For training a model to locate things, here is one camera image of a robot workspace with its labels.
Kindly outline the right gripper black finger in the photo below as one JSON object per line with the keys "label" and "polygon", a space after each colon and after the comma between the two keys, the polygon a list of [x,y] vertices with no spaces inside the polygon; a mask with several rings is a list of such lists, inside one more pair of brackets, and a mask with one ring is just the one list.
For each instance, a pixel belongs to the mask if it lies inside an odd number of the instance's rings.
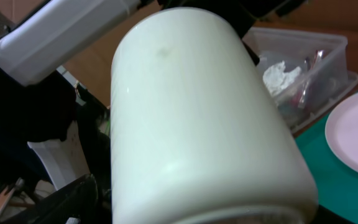
{"label": "right gripper black finger", "polygon": [[2,224],[59,224],[66,223],[69,218],[77,218],[80,223],[94,223],[97,204],[96,180],[92,174],[86,174]]}

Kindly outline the white cup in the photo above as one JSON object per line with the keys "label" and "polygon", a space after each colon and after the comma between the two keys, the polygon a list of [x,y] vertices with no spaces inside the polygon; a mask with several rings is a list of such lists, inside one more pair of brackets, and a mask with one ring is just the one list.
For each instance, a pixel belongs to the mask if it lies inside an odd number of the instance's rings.
{"label": "white cup", "polygon": [[314,178],[224,19],[152,14],[122,39],[111,74],[114,223],[313,220]]}

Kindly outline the white napkin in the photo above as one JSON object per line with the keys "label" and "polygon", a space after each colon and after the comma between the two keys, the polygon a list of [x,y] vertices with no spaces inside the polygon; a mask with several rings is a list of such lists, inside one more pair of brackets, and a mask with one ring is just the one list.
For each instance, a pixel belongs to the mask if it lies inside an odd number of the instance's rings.
{"label": "white napkin", "polygon": [[292,85],[302,72],[300,67],[296,67],[289,72],[285,70],[286,63],[281,61],[264,71],[262,76],[263,82],[272,97],[279,95],[283,90]]}

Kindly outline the red foil wrapper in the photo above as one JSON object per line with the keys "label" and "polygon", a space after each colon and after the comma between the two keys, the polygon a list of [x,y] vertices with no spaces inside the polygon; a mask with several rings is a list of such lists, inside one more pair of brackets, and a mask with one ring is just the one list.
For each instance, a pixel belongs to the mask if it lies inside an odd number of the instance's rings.
{"label": "red foil wrapper", "polygon": [[[309,55],[304,59],[304,63],[307,67],[307,72],[312,70],[317,63],[323,60],[326,51],[324,49],[316,50],[313,55]],[[308,92],[312,78],[309,75],[303,79],[301,85],[297,88],[295,95],[292,98],[292,103],[299,109],[305,109],[308,99]]]}

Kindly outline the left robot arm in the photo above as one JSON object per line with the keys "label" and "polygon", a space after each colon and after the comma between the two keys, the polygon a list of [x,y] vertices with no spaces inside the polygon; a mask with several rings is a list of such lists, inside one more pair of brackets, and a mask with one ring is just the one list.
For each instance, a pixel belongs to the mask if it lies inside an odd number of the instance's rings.
{"label": "left robot arm", "polygon": [[[146,5],[141,0],[45,1],[0,36],[0,180],[20,177],[35,185],[48,179],[27,143],[66,139],[75,118],[74,89],[58,74],[58,66]],[[206,24],[191,19],[194,12],[222,17],[242,37],[258,19],[270,13],[285,16],[299,5],[288,0],[160,0],[152,19],[162,37],[153,39],[151,28],[142,29],[132,63],[140,70],[134,80],[135,92],[145,97],[141,107],[154,109],[169,123],[173,116],[163,107],[181,109],[196,96],[190,76],[179,72],[195,61],[195,54],[157,57],[159,50],[181,51],[200,39],[196,28]]]}

